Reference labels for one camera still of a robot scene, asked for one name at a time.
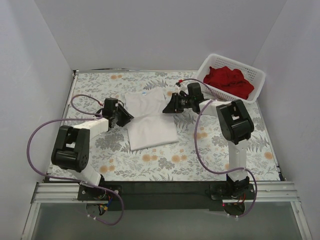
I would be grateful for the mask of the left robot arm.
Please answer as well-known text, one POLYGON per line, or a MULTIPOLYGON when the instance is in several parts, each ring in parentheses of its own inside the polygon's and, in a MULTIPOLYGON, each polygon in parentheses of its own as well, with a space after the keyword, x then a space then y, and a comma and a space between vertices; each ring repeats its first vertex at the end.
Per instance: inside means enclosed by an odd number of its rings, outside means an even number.
POLYGON ((119 195, 121 188, 107 187, 104 177, 92 166, 91 141, 115 126, 124 127, 133 118, 122 101, 106 98, 102 108, 92 118, 59 128, 51 155, 52 164, 75 176, 84 193, 90 194, 95 200, 111 199, 119 195))

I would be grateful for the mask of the white t shirt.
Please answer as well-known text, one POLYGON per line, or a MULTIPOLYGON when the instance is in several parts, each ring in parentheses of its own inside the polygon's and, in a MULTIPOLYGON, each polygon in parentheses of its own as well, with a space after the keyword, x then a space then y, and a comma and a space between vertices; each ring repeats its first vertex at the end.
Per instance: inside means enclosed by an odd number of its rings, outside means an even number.
POLYGON ((124 98, 126 109, 133 116, 127 125, 131 151, 179 141, 173 116, 163 113, 166 100, 161 88, 126 93, 124 98))

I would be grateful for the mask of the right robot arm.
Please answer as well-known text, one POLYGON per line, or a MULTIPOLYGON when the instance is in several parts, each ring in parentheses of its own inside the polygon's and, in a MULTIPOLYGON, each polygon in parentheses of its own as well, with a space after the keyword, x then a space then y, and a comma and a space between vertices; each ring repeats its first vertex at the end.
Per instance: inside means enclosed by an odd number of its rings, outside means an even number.
POLYGON ((194 128, 194 147, 199 163, 208 172, 215 175, 226 175, 226 181, 213 188, 219 197, 232 199, 244 198, 251 190, 250 177, 253 174, 247 168, 247 148, 254 131, 253 121, 242 100, 220 102, 206 99, 198 82, 187 85, 187 92, 173 93, 164 114, 180 114, 185 109, 192 109, 198 114, 194 128), (201 116, 217 117, 222 136, 228 145, 229 169, 226 171, 210 170, 201 159, 197 142, 197 131, 201 116))

